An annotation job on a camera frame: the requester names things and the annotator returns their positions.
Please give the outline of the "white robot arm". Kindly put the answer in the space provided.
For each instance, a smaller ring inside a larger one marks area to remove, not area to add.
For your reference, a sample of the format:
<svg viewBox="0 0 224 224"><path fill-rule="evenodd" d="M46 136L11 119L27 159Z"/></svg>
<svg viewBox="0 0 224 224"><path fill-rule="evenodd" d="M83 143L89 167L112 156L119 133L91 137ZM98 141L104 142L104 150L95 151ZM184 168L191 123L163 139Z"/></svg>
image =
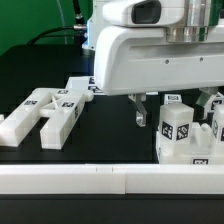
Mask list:
<svg viewBox="0 0 224 224"><path fill-rule="evenodd" d="M102 14L95 83L130 96L139 126L148 92L224 85L224 0L112 0Z"/></svg>

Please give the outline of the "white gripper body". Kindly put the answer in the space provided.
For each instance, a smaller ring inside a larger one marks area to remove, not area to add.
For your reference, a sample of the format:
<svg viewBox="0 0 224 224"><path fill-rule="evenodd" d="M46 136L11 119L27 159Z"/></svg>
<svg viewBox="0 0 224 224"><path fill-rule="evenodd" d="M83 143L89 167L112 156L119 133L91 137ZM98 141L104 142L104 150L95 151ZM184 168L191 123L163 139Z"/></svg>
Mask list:
<svg viewBox="0 0 224 224"><path fill-rule="evenodd" d="M98 37L95 84L107 95L224 85L224 25L201 43L169 43L163 28L108 26Z"/></svg>

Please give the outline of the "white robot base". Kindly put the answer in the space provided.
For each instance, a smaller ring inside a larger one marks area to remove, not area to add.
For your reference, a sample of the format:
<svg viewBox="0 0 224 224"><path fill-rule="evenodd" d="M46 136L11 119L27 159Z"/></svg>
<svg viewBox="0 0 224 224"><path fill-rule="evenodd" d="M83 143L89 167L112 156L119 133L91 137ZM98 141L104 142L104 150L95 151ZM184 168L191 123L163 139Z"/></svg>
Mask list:
<svg viewBox="0 0 224 224"><path fill-rule="evenodd" d="M87 20L86 41L82 44L83 53L91 55L95 53L96 43L100 32L108 25L103 18L103 6L109 0L93 0L93 11Z"/></svg>

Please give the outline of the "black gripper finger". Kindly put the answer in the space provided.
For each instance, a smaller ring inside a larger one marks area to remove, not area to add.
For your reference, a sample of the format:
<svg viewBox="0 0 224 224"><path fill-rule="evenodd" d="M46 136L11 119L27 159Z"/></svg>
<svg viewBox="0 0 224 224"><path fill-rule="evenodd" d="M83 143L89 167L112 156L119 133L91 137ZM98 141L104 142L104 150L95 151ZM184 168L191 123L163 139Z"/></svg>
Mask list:
<svg viewBox="0 0 224 224"><path fill-rule="evenodd" d="M206 104L216 97L218 92L217 87L201 87L200 88L200 95L196 101L196 105L200 108L204 108Z"/></svg>
<svg viewBox="0 0 224 224"><path fill-rule="evenodd" d="M147 111L143 103L146 101L146 94L145 93L129 94L128 97L136 106L137 125L139 127L144 127L146 125Z"/></svg>

